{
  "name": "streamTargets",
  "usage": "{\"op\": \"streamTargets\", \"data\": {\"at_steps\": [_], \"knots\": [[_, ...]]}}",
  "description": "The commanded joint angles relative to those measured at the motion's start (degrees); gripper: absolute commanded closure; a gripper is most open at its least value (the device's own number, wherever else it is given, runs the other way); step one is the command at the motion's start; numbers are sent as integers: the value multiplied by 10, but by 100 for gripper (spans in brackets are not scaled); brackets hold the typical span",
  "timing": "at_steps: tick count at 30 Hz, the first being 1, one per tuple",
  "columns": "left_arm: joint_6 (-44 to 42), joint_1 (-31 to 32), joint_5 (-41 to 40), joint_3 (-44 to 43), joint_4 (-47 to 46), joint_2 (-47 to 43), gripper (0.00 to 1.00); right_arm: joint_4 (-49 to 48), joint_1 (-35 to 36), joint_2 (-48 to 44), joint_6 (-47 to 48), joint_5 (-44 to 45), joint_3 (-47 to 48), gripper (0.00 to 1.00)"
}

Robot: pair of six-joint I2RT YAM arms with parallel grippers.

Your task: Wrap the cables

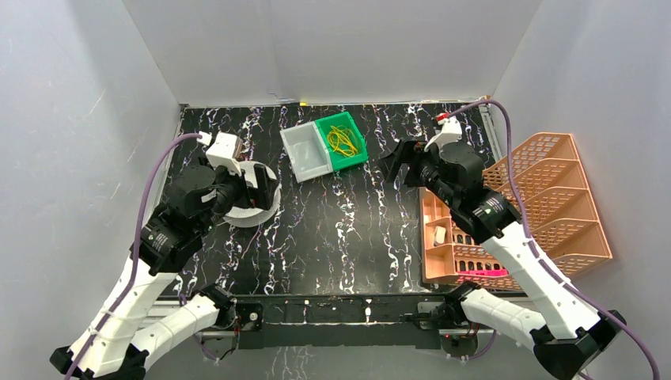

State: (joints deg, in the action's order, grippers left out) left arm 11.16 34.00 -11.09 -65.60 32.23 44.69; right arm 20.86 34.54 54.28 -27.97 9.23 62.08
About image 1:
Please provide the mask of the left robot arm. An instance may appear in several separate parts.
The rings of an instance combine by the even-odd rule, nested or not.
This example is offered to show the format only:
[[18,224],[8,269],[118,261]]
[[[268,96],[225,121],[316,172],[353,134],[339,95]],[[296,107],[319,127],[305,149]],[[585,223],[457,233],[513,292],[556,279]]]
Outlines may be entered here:
[[254,174],[230,174],[200,164],[185,169],[172,195],[136,233],[118,283],[91,325],[72,344],[51,354],[51,365],[69,378],[142,379],[165,354],[209,328],[238,333],[247,306],[211,284],[177,311],[148,327],[142,322],[163,290],[203,247],[215,224],[235,209],[272,216],[280,183],[264,164],[249,161]]

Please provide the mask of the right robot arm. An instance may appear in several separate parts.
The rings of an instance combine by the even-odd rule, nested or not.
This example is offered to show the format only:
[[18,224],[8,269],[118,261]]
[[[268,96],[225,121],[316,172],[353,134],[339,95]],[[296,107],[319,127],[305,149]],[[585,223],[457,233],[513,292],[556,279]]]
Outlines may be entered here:
[[388,182],[407,165],[404,183],[424,187],[446,204],[457,227],[502,264],[535,306],[526,309],[466,281],[445,296],[433,318],[457,328],[486,325],[528,348],[557,379],[578,375],[623,329],[619,313],[582,300],[550,266],[517,208],[486,186],[483,162],[467,143],[403,140],[378,165]]

